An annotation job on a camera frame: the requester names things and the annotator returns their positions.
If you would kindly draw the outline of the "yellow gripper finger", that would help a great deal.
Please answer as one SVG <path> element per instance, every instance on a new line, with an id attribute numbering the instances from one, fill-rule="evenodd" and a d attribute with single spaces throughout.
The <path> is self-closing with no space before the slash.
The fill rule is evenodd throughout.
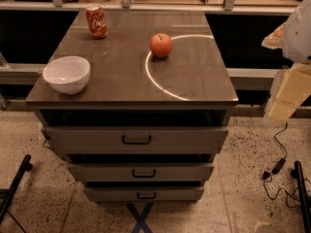
<path id="1" fill-rule="evenodd" d="M 275 122 L 286 122 L 310 95 L 311 64 L 294 63 L 274 79 L 266 116 Z"/>
<path id="2" fill-rule="evenodd" d="M 272 33 L 266 36 L 261 45 L 267 49 L 277 50 L 282 47 L 283 35 L 285 31 L 286 23 L 282 23 Z"/>

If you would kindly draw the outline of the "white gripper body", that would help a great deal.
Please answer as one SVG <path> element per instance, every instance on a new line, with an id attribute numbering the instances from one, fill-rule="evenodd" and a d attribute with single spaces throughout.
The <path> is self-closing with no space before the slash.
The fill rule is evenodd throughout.
<path id="1" fill-rule="evenodd" d="M 292 62 L 311 63 L 311 0 L 303 0 L 288 17 L 282 53 Z"/>

